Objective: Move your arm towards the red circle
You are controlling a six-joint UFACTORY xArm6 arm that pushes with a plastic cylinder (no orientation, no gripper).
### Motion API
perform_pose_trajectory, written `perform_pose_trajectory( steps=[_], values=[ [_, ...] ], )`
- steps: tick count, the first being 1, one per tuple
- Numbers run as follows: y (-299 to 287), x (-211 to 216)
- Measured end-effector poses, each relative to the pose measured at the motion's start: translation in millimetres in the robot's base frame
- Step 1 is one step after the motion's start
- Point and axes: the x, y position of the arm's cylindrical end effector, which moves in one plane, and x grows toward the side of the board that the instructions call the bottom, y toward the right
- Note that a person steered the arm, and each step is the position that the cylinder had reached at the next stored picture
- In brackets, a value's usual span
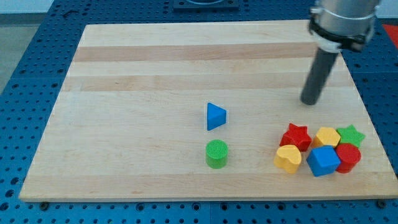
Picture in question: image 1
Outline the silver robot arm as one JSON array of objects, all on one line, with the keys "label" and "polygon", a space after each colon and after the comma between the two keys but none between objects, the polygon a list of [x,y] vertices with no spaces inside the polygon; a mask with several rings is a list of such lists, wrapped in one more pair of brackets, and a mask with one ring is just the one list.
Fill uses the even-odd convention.
[{"label": "silver robot arm", "polygon": [[374,34],[380,0],[317,0],[309,9],[308,31],[318,47],[338,54],[360,52]]}]

